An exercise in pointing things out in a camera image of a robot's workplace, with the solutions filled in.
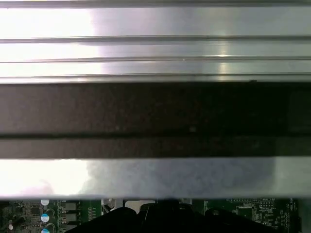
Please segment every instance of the metal plate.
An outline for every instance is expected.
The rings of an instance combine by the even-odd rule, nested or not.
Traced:
[[[3,199],[288,198],[311,194],[311,159],[307,157],[2,160],[1,164],[0,176],[6,178],[0,190]]]
[[[249,81],[254,75],[301,81],[294,75],[311,74],[306,3],[119,3],[0,2],[0,83]]]

